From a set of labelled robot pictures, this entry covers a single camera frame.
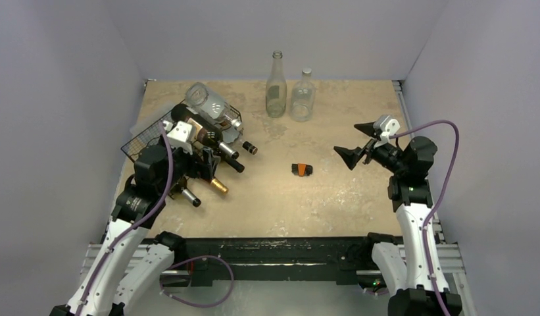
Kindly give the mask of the dark green bottle silver foil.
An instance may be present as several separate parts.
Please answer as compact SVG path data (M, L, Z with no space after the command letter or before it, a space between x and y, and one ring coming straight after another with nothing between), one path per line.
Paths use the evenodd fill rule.
M239 153L223 140L222 132L192 108L179 103L172 108L170 115L175 121L186 122L196 127L195 139L200 144L212 149L218 149L232 159L239 157Z

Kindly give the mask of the clear round bottle silver cap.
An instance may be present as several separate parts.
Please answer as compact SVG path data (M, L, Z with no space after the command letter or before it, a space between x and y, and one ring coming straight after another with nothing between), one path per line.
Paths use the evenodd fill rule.
M306 122L311 119L316 96L316 87L312 82L312 69L302 68L301 79L293 86L291 91L291 107L289 114L297 122Z

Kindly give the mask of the tall clear bottle no cap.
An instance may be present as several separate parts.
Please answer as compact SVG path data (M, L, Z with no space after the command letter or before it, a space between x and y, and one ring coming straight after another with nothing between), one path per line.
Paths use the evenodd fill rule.
M287 83L282 59L282 51L272 53L272 67L266 81L266 113L271 118L282 117L286 110Z

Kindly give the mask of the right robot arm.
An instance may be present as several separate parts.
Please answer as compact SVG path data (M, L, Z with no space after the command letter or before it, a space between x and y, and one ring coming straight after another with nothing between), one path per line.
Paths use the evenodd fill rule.
M360 259L378 267L389 294L388 315L459 315L462 299L451 292L435 244L433 215L439 205L431 195L428 173L434 164L436 144L415 136L401 149L391 144L400 138L398 120L388 115L354 127L371 139L364 147L336 146L349 169L375 161L391 172L388 197L400 225L404 253L392 242L362 247Z

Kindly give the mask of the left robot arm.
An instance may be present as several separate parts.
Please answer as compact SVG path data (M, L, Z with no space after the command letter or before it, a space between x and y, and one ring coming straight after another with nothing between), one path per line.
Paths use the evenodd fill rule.
M192 152L173 145L144 147L116 199L100 252L84 281L68 303L53 307L51 314L127 315L165 268L183 267L187 260L184 239L163 232L137 266L126 270L165 207L167 196L176 192L200 206L201 200L187 188L187 180L212 180L218 163L209 147Z

